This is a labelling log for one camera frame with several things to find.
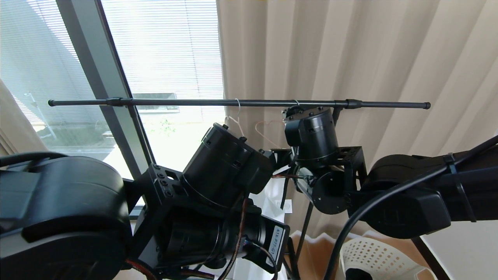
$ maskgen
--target white wall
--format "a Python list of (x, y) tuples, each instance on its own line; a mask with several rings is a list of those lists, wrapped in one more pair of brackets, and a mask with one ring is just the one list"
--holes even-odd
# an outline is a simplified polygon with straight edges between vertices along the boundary
[(422, 240), (451, 279), (497, 279), (498, 221), (454, 222)]

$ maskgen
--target beige curtain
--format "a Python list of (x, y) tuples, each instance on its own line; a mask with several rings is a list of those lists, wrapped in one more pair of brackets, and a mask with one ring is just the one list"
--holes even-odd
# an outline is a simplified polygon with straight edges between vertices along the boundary
[(47, 150), (0, 79), (0, 156)]
[[(219, 0), (218, 9), (226, 98), (432, 103), (430, 110), (344, 110), (339, 144), (363, 146), (367, 168), (392, 153), (470, 149), (498, 129), (496, 0)], [(280, 120), (280, 110), (242, 108), (251, 145), (274, 147), (254, 126)], [(287, 146), (282, 124), (259, 128)], [(300, 229), (307, 201), (288, 197), (287, 222)], [(346, 219), (315, 210), (308, 234), (335, 236)]]

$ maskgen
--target window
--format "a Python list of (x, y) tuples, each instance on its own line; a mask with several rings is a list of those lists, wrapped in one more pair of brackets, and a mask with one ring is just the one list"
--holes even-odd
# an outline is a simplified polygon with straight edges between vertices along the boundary
[[(102, 0), (102, 6), (134, 98), (223, 98), (216, 0)], [(225, 119), (223, 107), (138, 109), (157, 163), (179, 171), (213, 122)]]
[(55, 0), (0, 2), (0, 73), (53, 151), (94, 157), (131, 178), (98, 106), (49, 107), (49, 99), (95, 99)]
[[(135, 98), (141, 99), (176, 99), (174, 93), (141, 93), (136, 94)], [(163, 114), (163, 113), (178, 113), (178, 106), (161, 106), (161, 105), (146, 105), (137, 106), (138, 112), (141, 114)]]

